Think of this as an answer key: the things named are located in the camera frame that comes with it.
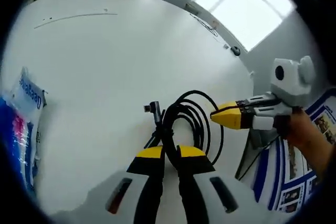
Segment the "white tabletop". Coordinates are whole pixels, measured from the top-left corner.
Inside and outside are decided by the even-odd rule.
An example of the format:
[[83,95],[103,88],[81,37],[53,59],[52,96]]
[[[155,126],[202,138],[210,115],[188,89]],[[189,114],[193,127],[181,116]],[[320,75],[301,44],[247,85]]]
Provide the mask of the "white tabletop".
[[[47,94],[37,192],[48,213],[79,206],[90,188],[127,168],[154,131],[143,105],[167,108],[198,89],[217,104],[252,96],[240,61],[188,12],[162,0],[38,0],[26,6],[2,64],[10,88],[22,66]],[[192,96],[206,113],[204,99]],[[192,144],[186,122],[176,143]],[[211,123],[213,160],[219,126]],[[234,176],[247,131],[225,129],[216,169]],[[167,164],[157,223],[184,223],[176,172]]]

